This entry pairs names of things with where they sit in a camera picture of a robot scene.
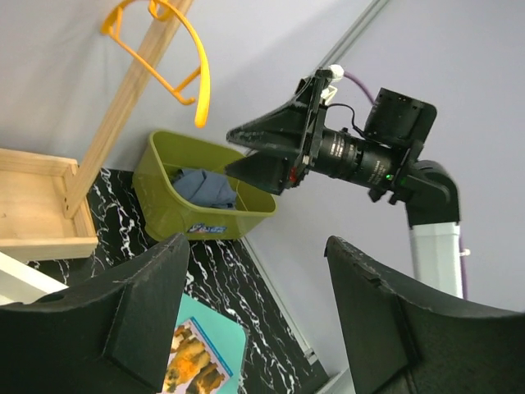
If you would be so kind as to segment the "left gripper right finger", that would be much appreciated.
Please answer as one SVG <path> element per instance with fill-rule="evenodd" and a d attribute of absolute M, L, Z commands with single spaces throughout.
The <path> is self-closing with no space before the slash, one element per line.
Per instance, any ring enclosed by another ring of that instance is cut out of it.
<path fill-rule="evenodd" d="M 357 393 L 522 393 L 524 314 L 464 300 L 326 242 Z"/>

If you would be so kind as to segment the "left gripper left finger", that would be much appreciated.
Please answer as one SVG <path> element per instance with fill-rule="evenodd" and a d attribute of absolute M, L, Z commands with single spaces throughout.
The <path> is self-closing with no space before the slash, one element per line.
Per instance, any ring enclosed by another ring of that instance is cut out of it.
<path fill-rule="evenodd" d="M 1 308 L 4 393 L 159 393 L 189 265 L 174 235 L 81 284 Z"/>

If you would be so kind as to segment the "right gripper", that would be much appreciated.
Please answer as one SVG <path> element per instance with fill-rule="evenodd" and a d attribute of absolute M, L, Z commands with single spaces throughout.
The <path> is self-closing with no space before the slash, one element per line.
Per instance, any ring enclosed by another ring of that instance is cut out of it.
<path fill-rule="evenodd" d="M 272 195 L 297 187 L 310 171 L 377 193 L 389 190 L 406 148 L 354 123 L 358 138 L 346 128 L 326 128 L 326 113 L 337 105 L 321 103 L 323 89 L 324 75 L 315 73 L 299 82 L 289 101 L 228 131 L 227 142 L 257 152 L 227 164 L 225 174 Z"/>

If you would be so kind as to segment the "blue tank top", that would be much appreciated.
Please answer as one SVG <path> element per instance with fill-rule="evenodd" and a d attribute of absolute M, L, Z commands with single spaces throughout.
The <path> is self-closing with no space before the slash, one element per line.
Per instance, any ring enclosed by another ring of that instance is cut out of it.
<path fill-rule="evenodd" d="M 171 185 L 183 199 L 193 205 L 236 209 L 237 194 L 225 175 L 205 169 L 182 168 L 173 174 Z"/>

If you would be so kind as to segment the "yellow plastic hanger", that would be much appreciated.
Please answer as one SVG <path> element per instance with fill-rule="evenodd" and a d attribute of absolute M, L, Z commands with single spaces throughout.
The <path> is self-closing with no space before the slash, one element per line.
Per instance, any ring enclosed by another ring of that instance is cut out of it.
<path fill-rule="evenodd" d="M 149 83 L 164 88 L 181 106 L 194 110 L 193 123 L 203 128 L 211 103 L 207 49 L 190 21 L 191 1 L 120 1 L 107 14 L 100 33 L 130 57 L 102 131 L 120 130 Z"/>

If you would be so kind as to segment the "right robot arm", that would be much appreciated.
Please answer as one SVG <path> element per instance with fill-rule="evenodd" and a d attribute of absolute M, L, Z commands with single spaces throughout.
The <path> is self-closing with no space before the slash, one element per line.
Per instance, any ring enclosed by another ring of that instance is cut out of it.
<path fill-rule="evenodd" d="M 273 195 L 310 172 L 362 186 L 372 201 L 388 195 L 405 206 L 417 280 L 464 297 L 459 189 L 439 163 L 420 157 L 436 108 L 381 89 L 364 126 L 332 130 L 326 115 L 336 105 L 336 83 L 347 76 L 338 65 L 320 68 L 286 103 L 230 130 L 227 141 L 249 154 L 228 164 L 226 175 Z"/>

